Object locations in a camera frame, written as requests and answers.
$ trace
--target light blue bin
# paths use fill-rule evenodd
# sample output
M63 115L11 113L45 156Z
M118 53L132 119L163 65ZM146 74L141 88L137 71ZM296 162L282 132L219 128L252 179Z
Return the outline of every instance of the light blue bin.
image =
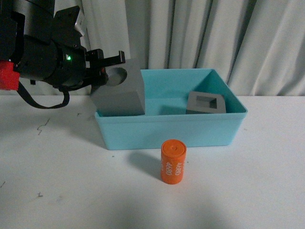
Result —
M247 109L213 69L142 70L145 115L95 118L107 149L160 148L168 139L187 147L231 144ZM222 94L226 114L185 114L190 91Z

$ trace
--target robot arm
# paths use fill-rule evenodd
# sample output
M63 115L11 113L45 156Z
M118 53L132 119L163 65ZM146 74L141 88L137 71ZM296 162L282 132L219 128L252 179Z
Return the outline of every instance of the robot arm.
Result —
M124 52L104 58L101 49L87 51L80 37L86 29L78 6L54 15L55 0L0 0L0 89L17 90L35 104L19 82L20 77L43 81L64 93L108 81L105 67L125 63Z

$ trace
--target black cable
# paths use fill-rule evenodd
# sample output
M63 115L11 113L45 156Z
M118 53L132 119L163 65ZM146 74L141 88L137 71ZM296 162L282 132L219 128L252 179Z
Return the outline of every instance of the black cable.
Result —
M22 83L19 82L19 88L17 90L18 94L21 96L21 98L29 105L39 108L39 109L57 109L57 108L61 108L64 107L66 105L68 105L69 101L70 101L70 95L69 92L65 89L60 89L60 91L63 93L63 101L61 104L55 105L55 106L42 106L40 104L38 104L33 98L32 96L29 94L29 92L27 91L27 89L25 89L25 87L22 85Z

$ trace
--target circular hole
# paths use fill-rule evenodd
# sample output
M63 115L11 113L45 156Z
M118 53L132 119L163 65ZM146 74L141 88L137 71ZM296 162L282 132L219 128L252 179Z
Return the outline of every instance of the circular hole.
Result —
M117 86L123 83L127 77L127 71L123 68L111 68L107 71L109 80L107 81L107 86Z

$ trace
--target red part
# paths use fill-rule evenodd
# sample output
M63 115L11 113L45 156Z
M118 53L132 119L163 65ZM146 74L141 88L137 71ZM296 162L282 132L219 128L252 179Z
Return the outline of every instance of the red part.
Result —
M14 72L14 63L9 61L0 61L0 89L18 90L20 74Z

